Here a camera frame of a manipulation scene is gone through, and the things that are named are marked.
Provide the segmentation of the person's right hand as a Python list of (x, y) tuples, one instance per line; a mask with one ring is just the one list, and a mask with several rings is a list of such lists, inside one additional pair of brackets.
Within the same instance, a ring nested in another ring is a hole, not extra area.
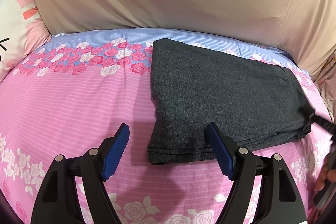
[(314, 187), (315, 192), (318, 192), (323, 189), (326, 180), (328, 180), (331, 183), (336, 182), (336, 170), (328, 168), (327, 166), (328, 162), (329, 162), (329, 154), (326, 155), (319, 176), (317, 177)]

